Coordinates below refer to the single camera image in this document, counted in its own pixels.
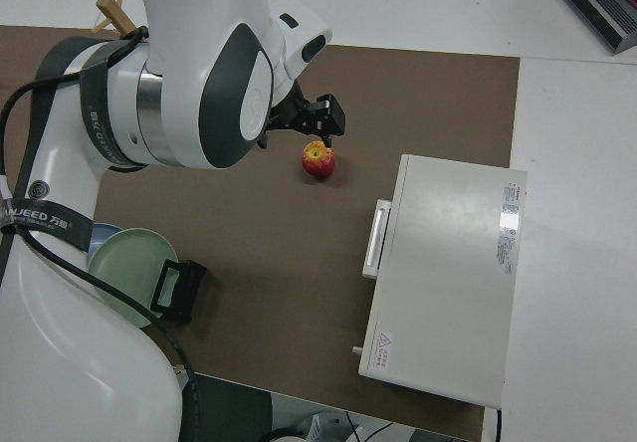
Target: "white cable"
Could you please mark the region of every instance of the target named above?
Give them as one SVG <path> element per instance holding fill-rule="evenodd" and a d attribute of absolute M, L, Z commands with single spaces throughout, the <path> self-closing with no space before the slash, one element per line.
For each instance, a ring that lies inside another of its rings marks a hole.
<path fill-rule="evenodd" d="M 13 198 L 13 194 L 9 189 L 9 182 L 7 181 L 7 175 L 0 175 L 0 193 L 2 194 L 3 200 L 8 200 L 9 198 Z"/>

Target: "white box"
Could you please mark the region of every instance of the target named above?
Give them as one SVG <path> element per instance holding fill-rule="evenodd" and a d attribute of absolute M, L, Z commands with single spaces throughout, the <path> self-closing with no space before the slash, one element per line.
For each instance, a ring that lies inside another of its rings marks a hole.
<path fill-rule="evenodd" d="M 526 183 L 402 156 L 361 375 L 501 407 Z"/>

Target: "black clip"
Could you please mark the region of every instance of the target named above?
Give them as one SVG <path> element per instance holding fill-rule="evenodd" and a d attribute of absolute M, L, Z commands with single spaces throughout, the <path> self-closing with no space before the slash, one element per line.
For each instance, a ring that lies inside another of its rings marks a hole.
<path fill-rule="evenodd" d="M 170 306 L 163 306 L 159 303 L 159 296 L 166 282 L 166 275 L 169 269 L 178 271 L 179 277 L 172 290 Z M 150 308 L 153 311 L 162 313 L 171 320 L 190 323 L 190 321 L 192 321 L 192 308 L 195 304 L 197 291 L 199 290 L 201 279 L 205 274 L 206 267 L 191 260 L 187 260 L 184 263 L 175 263 L 171 260 L 164 261 L 161 274 L 157 280 L 155 292 L 152 295 Z"/>
<path fill-rule="evenodd" d="M 270 130 L 295 130 L 316 135 L 325 146 L 331 147 L 331 138 L 345 133 L 345 113 L 331 94 L 319 97 L 314 103 L 307 101 L 295 82 L 288 95 L 272 108 L 265 128 L 265 131 Z M 267 142 L 263 133 L 258 140 L 259 146 L 265 148 Z"/>

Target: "drawer handle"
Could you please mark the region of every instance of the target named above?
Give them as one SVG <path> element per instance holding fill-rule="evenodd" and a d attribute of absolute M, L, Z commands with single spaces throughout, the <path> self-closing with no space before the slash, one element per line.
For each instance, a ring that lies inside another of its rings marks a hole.
<path fill-rule="evenodd" d="M 378 276 L 380 253 L 382 250 L 383 240 L 385 239 L 385 231 L 387 230 L 390 209 L 391 201 L 378 200 L 376 202 L 376 211 L 374 212 L 374 221 L 371 224 L 371 233 L 369 234 L 369 242 L 367 243 L 365 263 L 362 267 L 362 276 L 365 278 L 375 280 Z"/>

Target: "black plate holder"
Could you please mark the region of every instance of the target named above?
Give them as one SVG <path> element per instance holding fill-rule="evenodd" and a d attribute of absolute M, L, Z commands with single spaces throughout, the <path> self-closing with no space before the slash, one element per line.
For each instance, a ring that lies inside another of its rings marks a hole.
<path fill-rule="evenodd" d="M 159 303 L 159 296 L 166 282 L 168 270 L 179 272 L 179 277 L 172 290 L 170 306 L 163 306 Z M 155 292 L 152 295 L 150 309 L 158 313 L 162 313 L 170 320 L 179 321 L 181 323 L 190 323 L 192 321 L 192 308 L 195 304 L 197 291 L 201 284 L 203 275 L 206 274 L 206 267 L 187 260 L 183 263 L 176 263 L 172 260 L 166 260 L 163 263 L 161 274 L 157 280 Z"/>

